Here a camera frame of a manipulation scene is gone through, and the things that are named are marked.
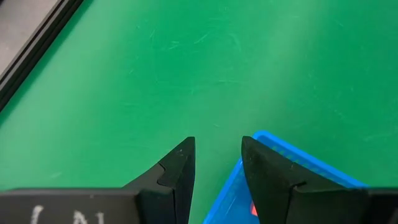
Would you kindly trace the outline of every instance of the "blue plastic box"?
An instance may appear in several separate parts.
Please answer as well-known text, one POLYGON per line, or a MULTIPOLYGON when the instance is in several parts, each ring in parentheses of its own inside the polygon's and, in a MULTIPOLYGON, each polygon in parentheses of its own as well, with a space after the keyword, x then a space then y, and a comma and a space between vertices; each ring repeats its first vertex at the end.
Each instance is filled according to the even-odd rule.
MULTIPOLYGON (((366 184, 351 178, 267 131, 258 131, 254 134, 253 138, 279 152, 279 154, 291 161, 340 185, 345 187, 367 187, 366 184)), ((252 199, 244 177, 242 159, 239 159, 203 223, 258 224, 259 220, 257 216, 251 213, 251 205, 252 199)))

